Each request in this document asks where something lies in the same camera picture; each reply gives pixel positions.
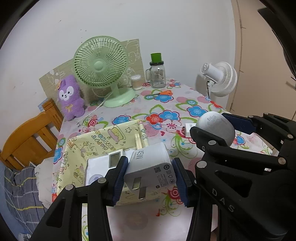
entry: white charger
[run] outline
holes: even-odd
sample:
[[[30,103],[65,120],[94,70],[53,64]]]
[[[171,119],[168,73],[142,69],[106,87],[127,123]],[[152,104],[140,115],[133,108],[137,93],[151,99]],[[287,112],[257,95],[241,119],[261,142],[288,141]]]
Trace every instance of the white charger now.
[[[159,142],[134,151],[124,182],[139,199],[145,199],[146,192],[174,185],[176,175],[165,144]]]

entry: glass jar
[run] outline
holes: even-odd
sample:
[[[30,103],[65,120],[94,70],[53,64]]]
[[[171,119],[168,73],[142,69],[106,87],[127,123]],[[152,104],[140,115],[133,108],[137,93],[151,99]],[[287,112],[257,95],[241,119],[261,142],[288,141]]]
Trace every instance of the glass jar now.
[[[165,83],[165,67],[161,60],[161,53],[152,53],[152,61],[150,62],[150,68],[146,70],[146,80],[151,84],[153,88],[164,88]]]

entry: wooden chair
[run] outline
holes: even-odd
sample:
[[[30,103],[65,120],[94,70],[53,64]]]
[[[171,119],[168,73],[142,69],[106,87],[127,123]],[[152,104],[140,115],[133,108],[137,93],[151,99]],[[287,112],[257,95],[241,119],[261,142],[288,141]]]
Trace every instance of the wooden chair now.
[[[27,167],[30,161],[38,165],[45,158],[54,156],[57,138],[50,131],[48,124],[53,123],[60,131],[63,116],[52,99],[42,106],[43,112],[23,123],[8,137],[0,153],[0,160],[7,167],[21,170],[23,166],[19,162]],[[34,137],[34,134],[38,134],[51,148],[51,151],[47,151]]]

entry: digital scale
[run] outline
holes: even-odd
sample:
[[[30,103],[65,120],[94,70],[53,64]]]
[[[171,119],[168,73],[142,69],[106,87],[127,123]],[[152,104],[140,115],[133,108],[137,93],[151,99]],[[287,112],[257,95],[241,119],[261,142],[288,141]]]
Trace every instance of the digital scale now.
[[[121,156],[126,156],[128,160],[130,160],[131,155],[134,151],[134,149],[120,149],[110,152],[108,153],[108,155],[105,156],[88,159],[86,168],[86,184],[90,185],[95,180],[101,177],[105,177],[110,169],[113,169],[117,166]]]

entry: plaid blanket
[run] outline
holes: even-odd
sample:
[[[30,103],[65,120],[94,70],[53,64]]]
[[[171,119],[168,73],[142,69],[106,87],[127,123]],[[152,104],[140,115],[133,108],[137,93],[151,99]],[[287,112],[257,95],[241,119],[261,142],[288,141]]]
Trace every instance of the plaid blanket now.
[[[38,198],[34,168],[27,167],[21,171],[5,168],[4,188],[11,214],[29,234],[33,233],[47,211]]]

